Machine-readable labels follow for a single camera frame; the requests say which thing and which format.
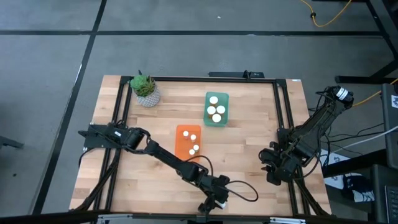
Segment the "potted plant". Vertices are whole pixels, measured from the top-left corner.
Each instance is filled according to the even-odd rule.
[[[130,86],[137,95],[137,102],[145,107],[155,106],[160,100],[160,92],[153,78],[142,75],[135,76]]]

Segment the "yellow cable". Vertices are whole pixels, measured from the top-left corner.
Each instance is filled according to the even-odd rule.
[[[306,4],[306,5],[310,8],[311,13],[313,13],[313,9],[312,9],[312,6],[311,6],[311,5],[309,5],[309,4],[308,4],[306,1],[304,1],[304,0],[300,0],[300,1],[302,1],[304,4]],[[346,10],[346,8],[349,6],[349,4],[351,3],[351,1],[352,1],[352,0],[349,0],[349,1],[347,2],[346,6],[344,6],[344,8],[343,8],[331,21],[327,22],[326,24],[318,25],[317,22],[316,22],[316,20],[315,20],[315,16],[312,16],[312,21],[313,21],[313,23],[314,23],[317,27],[319,27],[319,28],[325,27],[325,26],[331,24],[333,21],[335,21],[335,20],[341,15],[341,13],[343,13],[343,12]]]
[[[392,81],[392,83],[390,83],[390,84],[392,85],[392,84],[394,84],[395,82],[398,82],[398,78],[395,79],[394,81]],[[380,94],[380,93],[381,93],[381,91],[378,91],[377,93],[375,93],[375,94],[369,96],[368,98],[366,98],[365,100],[363,100],[363,101],[361,101],[361,102],[359,102],[359,103],[354,104],[353,106],[361,105],[361,104],[367,102],[368,100],[370,100],[371,98],[377,96],[377,95]]]

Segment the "desk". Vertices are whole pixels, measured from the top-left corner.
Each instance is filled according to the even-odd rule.
[[[93,115],[95,124],[107,124],[111,121],[119,81],[120,76],[104,76]],[[259,151],[267,147],[270,141],[277,140],[278,120],[271,84],[160,81],[157,81],[157,84],[162,94],[159,104],[153,108],[145,108],[138,105],[133,96],[127,125],[148,130],[153,140],[172,153],[177,125],[200,125],[201,154],[212,161],[215,176],[224,174],[231,180],[244,180],[259,192],[257,202],[245,202],[230,194],[226,208],[214,209],[210,214],[292,215],[287,184],[275,186],[268,183],[266,172],[261,170],[264,166],[258,159]],[[296,125],[302,124],[308,119],[302,84],[300,80],[287,80],[287,85],[294,122]],[[204,99],[208,91],[229,94],[229,121],[225,128],[203,124]],[[96,185],[103,155],[103,149],[95,149],[82,159],[70,208],[79,206]],[[200,163],[209,167],[206,160],[201,159]],[[303,170],[304,174],[314,164],[315,160]],[[320,166],[305,181],[317,202],[324,210],[330,212]],[[239,184],[231,184],[228,187],[245,197],[255,197],[249,187]],[[100,208],[104,208],[106,192],[107,186],[103,190]],[[299,211],[302,212],[299,190],[296,189],[295,192],[299,201]],[[204,199],[205,195],[200,190],[182,181],[173,169],[157,159],[122,152],[112,212],[198,214],[197,208]]]

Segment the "green container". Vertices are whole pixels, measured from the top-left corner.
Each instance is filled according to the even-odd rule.
[[[207,114],[207,107],[210,106],[210,97],[217,96],[218,103],[217,106],[224,106],[225,113],[221,116],[221,121],[219,123],[214,123],[211,118],[209,118]],[[203,120],[205,125],[207,126],[214,126],[214,127],[225,127],[226,123],[228,122],[228,100],[229,95],[226,93],[216,93],[216,92],[207,92],[205,98],[205,113],[203,115]]]

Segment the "succulent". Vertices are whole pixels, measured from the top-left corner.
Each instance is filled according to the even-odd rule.
[[[148,96],[155,91],[155,80],[145,75],[137,75],[130,81],[130,86],[137,96]]]

